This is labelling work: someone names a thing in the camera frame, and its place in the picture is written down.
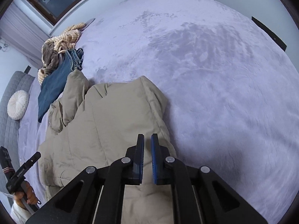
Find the white left sleeve forearm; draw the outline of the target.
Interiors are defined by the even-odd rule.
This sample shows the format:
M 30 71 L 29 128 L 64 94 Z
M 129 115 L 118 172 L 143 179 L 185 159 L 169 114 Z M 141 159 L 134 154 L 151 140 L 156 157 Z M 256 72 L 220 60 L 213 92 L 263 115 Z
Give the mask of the white left sleeve forearm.
M 17 224 L 25 224 L 26 221 L 31 218 L 32 214 L 21 208 L 15 201 L 11 207 L 10 212 L 11 218 L 15 221 Z

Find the person's left hand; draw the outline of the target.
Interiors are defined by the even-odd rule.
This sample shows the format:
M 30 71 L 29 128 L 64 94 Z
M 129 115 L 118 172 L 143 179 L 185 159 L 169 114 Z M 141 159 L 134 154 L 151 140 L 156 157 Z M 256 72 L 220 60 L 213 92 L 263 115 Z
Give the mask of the person's left hand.
M 26 206 L 21 201 L 21 199 L 24 196 L 24 193 L 26 194 L 26 197 L 27 197 L 26 202 L 28 205 L 35 205 L 35 204 L 41 203 L 39 201 L 39 199 L 36 197 L 34 190 L 33 190 L 32 186 L 30 185 L 30 183 L 27 181 L 24 181 L 23 183 L 24 183 L 25 192 L 15 192 L 14 193 L 14 200 L 15 200 L 16 204 L 19 207 L 26 209 Z

